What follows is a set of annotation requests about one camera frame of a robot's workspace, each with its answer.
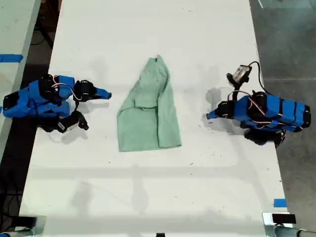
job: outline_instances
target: blue tape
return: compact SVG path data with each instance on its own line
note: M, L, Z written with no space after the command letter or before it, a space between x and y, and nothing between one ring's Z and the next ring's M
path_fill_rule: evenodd
M21 54L0 54L0 63L20 63L22 59Z
M275 198L273 207L287 207L286 199L284 199L284 198Z

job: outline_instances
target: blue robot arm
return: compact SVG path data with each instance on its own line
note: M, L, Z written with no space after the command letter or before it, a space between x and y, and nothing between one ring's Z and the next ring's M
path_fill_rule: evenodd
M76 102L75 110L70 113L66 101L71 95ZM73 125L88 130L82 113L77 111L79 102L92 99L110 99L111 93L96 88L87 80L77 81L67 76L44 75L28 87L4 97L3 115L8 118L30 116L45 131L57 129L65 132Z
M247 139L258 145L274 141L276 147L284 140L286 131L299 132L311 125L309 106L278 98L269 94L264 87L265 92L253 91L253 95L248 94L237 100L239 88L242 83L248 82L250 71L250 65L241 65L234 75L227 74L235 87L233 99L222 101L217 109L206 115L207 119L236 119L240 121L241 128L249 129L245 134Z

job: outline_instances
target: cable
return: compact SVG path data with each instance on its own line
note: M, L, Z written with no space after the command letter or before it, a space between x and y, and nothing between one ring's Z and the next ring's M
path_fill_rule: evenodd
M258 66L258 80L259 80L259 83L260 83L261 88L265 91L265 93L267 93L267 94L269 94L269 95L272 95L271 93L269 93L269 92L263 87L262 82L261 82L261 80L260 80L261 68L260 68L259 62L253 61L253 62L250 63L248 66L250 67L250 66L251 66L252 64L254 64L254 63L257 64L257 66Z
M258 110L260 111L260 113L262 113L263 116L266 115L265 112L259 107L259 105L258 105L256 102L254 102L254 101L252 100L251 95L250 95L248 92L245 92L245 91L242 91L242 90L234 90L233 92L231 92L231 93L228 94L228 96L227 96L227 100L228 100L228 101L229 101L229 96L230 96L231 94L233 94L234 92L241 92L241 93L247 94L247 95L248 95L248 99L251 101L252 104L254 104L254 106L256 106L256 107L258 108Z
M75 97L77 100L81 100L81 99L82 99L82 98L78 99L78 98L76 97L74 91L73 91L73 88L72 88L71 86L67 85L67 84L64 84L64 83L55 83L55 84L52 85L51 87L52 87L52 88L55 88L55 87L58 86L58 85L65 85L65 86L69 87L70 90L71 90L71 92L72 92L72 94L74 95L74 97Z

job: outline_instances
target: white table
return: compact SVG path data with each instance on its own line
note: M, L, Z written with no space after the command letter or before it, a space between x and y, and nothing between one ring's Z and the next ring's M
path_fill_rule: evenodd
M20 89L40 0L0 0L0 54L22 54L21 63L0 63L0 105ZM0 162L12 119L0 115Z
M157 54L183 145L119 153L117 112ZM284 198L274 144L201 120L232 91L226 73L253 60L248 0L63 1L49 72L113 97L81 104L88 131L37 131L20 214L47 216L45 237L265 236L262 212L286 211L273 208ZM260 90L256 69L242 89Z

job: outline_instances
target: green towel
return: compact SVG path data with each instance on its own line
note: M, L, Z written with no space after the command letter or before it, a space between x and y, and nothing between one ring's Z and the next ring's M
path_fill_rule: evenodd
M181 146L170 76L163 59L150 58L118 112L120 152Z

